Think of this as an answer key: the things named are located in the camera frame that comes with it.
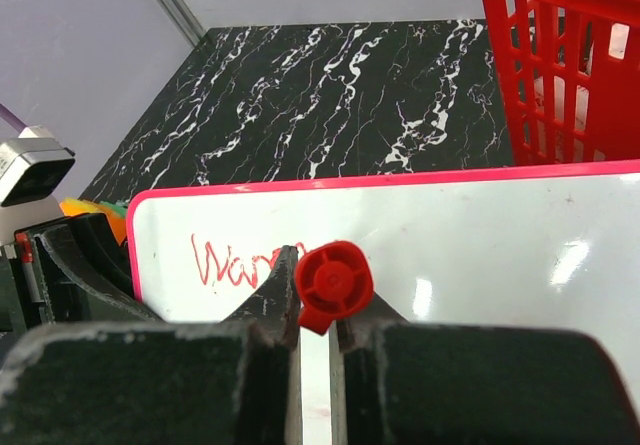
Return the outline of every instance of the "handwritten word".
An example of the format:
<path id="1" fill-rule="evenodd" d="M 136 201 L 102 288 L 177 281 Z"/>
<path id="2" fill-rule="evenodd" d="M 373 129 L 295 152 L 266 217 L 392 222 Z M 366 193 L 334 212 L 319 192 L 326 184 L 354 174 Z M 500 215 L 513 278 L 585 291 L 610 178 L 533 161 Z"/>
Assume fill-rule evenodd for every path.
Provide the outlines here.
<path id="1" fill-rule="evenodd" d="M 276 248 L 271 252 L 271 257 L 269 258 L 265 255 L 254 255 L 251 257 L 247 266 L 245 261 L 240 257 L 233 256 L 233 250 L 230 245 L 226 246 L 226 253 L 219 254 L 216 253 L 211 242 L 205 242 L 204 260 L 200 259 L 200 254 L 198 253 L 198 247 L 196 245 L 195 233 L 191 234 L 191 246 L 193 247 L 193 256 L 196 260 L 200 280 L 203 285 L 207 285 L 211 279 L 216 283 L 227 277 L 236 287 L 242 282 L 246 282 L 251 285 L 252 288 L 258 288 L 258 284 L 260 283 L 258 265 L 264 263 L 269 267 L 269 271 L 271 271 L 273 270 L 276 260 L 278 259 L 278 255 L 280 254 L 280 249 Z M 296 247 L 298 248 L 300 255 L 307 253 L 307 250 L 302 243 L 296 243 Z"/>

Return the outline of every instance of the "black marble surface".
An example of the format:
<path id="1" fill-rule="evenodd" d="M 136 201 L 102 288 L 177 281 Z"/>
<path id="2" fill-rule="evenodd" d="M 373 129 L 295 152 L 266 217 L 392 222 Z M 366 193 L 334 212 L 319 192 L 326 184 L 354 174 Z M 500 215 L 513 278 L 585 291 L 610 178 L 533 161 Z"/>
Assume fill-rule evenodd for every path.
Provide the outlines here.
<path id="1" fill-rule="evenodd" d="M 214 29 L 84 198 L 511 164 L 483 21 Z"/>

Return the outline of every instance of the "purple cable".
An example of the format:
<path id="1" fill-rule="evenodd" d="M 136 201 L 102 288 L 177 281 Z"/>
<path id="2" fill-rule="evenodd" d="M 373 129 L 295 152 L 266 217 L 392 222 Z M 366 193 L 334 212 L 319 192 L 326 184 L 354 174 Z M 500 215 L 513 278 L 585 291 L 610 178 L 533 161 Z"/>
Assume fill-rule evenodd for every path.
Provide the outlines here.
<path id="1" fill-rule="evenodd" d="M 13 113 L 11 113 L 11 110 L 9 110 L 7 107 L 2 105 L 1 103 L 0 103 L 0 118 L 2 118 L 5 122 L 7 122 L 9 125 L 15 128 L 18 133 L 22 132 L 25 128 L 27 128 L 27 125 L 22 120 L 20 120 Z"/>

